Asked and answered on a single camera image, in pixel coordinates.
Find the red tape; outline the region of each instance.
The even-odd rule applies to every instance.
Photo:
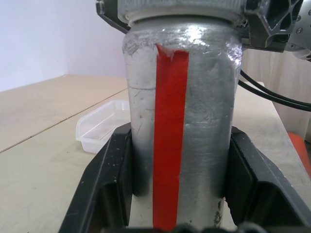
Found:
[[[156,46],[153,226],[171,231],[177,220],[189,53]]]

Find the white wall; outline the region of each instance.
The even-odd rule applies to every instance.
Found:
[[[96,13],[95,0],[54,0],[69,73],[125,77],[124,34]]]
[[[0,91],[67,73],[52,0],[0,3]]]
[[[67,73],[125,77],[123,37],[94,0],[2,0],[0,91]]]
[[[290,52],[276,53],[247,50],[242,66],[256,81],[291,99],[311,102],[311,63],[294,57]],[[275,103],[276,110],[288,132],[305,138],[310,112]]]

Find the black plastic bracket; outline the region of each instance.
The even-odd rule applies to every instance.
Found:
[[[303,0],[246,0],[244,14],[248,20],[251,48],[282,46],[293,31]]]
[[[60,233],[160,233],[156,229],[120,229],[129,224],[132,202],[131,125],[118,127],[86,167]],[[278,167],[249,137],[232,128],[225,198],[239,233],[311,232],[311,211]],[[173,233],[198,233],[177,226]],[[205,229],[204,233],[226,233]]]
[[[225,198],[236,225],[311,226],[311,211],[279,168],[233,127]]]
[[[118,127],[86,167],[60,233],[127,226],[132,203],[131,124]]]
[[[118,0],[97,0],[96,12],[111,27],[126,34],[131,27],[118,19]]]

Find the gray plastic cap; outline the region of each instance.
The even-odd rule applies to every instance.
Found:
[[[130,26],[140,19],[192,15],[241,22],[246,0],[118,0],[118,17]]]

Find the metal canister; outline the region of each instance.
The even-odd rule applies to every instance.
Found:
[[[242,45],[225,20],[180,16],[142,20],[123,42],[136,173],[130,226],[152,226],[156,44],[189,53],[176,223],[218,226]]]

